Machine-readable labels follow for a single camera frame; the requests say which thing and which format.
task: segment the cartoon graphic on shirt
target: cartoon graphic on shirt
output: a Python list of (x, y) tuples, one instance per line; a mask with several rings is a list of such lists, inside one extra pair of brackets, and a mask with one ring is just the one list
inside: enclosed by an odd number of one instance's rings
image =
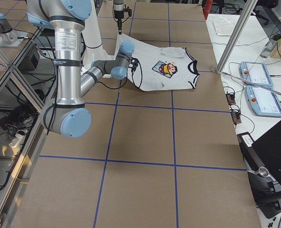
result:
[(164, 75), (168, 78), (171, 78), (175, 73), (177, 73), (177, 66), (174, 66), (172, 63), (164, 63), (162, 61), (158, 61), (152, 70)]

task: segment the black chair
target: black chair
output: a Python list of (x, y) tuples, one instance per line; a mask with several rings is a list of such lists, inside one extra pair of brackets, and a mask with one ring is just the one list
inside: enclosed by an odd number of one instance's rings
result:
[(263, 7), (266, 7), (266, 8), (269, 8), (269, 9), (272, 9), (272, 8), (275, 8), (277, 7), (279, 4), (279, 0), (258, 0), (258, 2), (256, 3), (255, 7), (254, 7), (254, 10), (253, 12), (255, 13), (255, 16), (257, 18), (261, 18), (262, 20), (266, 21), (264, 23), (264, 25), (268, 25), (268, 22), (269, 22), (269, 19), (262, 16), (260, 14), (260, 11), (259, 10), (256, 10), (256, 7), (257, 6), (263, 6)]

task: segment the black computer monitor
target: black computer monitor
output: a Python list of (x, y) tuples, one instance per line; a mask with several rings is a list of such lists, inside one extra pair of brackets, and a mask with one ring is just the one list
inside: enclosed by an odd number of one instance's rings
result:
[(256, 140), (252, 147), (281, 185), (281, 120)]

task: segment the red object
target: red object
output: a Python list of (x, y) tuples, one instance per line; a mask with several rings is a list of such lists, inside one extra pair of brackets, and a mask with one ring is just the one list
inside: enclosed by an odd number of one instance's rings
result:
[(213, 0), (207, 0), (205, 9), (203, 10), (203, 15), (205, 16), (205, 20), (207, 20)]

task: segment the blue and white control device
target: blue and white control device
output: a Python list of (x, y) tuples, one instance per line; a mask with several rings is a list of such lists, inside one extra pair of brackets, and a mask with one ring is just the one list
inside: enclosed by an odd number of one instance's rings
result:
[(266, 64), (241, 62), (240, 73), (242, 78), (264, 87), (273, 87), (273, 82)]
[(275, 93), (266, 89), (246, 86), (249, 104), (258, 116), (281, 117), (281, 103)]

